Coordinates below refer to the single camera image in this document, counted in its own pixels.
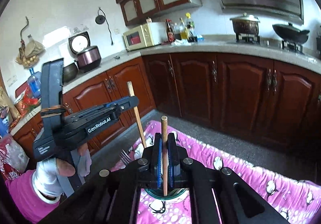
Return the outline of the pink left sleeve forearm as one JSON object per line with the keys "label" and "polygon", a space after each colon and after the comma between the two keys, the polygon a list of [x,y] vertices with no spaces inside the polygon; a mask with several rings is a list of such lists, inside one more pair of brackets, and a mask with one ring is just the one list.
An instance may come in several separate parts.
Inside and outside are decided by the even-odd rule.
{"label": "pink left sleeve forearm", "polygon": [[31,223],[38,223],[59,205],[60,197],[50,201],[35,191],[32,177],[35,170],[28,170],[13,180],[4,183],[15,205],[23,217]]}

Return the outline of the white gloved left hand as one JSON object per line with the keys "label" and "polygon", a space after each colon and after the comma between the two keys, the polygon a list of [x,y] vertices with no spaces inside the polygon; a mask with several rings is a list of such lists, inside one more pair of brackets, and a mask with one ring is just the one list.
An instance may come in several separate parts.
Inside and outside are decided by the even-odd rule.
{"label": "white gloved left hand", "polygon": [[68,162],[57,158],[37,163],[31,183],[34,191],[43,201],[53,203],[64,193],[58,182],[58,176],[72,177],[75,173],[79,173],[81,177],[86,177],[90,173],[91,156],[87,143],[78,148],[78,154],[80,161],[77,170]]}

